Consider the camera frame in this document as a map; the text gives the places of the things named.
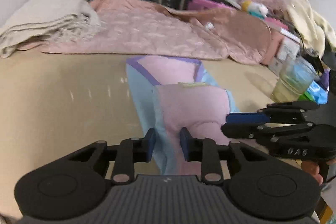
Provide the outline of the person's right hand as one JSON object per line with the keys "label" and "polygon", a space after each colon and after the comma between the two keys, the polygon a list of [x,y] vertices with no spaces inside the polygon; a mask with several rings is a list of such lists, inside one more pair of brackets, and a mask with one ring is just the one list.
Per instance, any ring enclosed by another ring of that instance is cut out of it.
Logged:
{"label": "person's right hand", "polygon": [[322,185],[324,180],[329,177],[329,173],[333,172],[330,168],[333,164],[335,164],[335,159],[323,162],[322,164],[306,160],[301,162],[301,169],[315,178],[319,185]]}

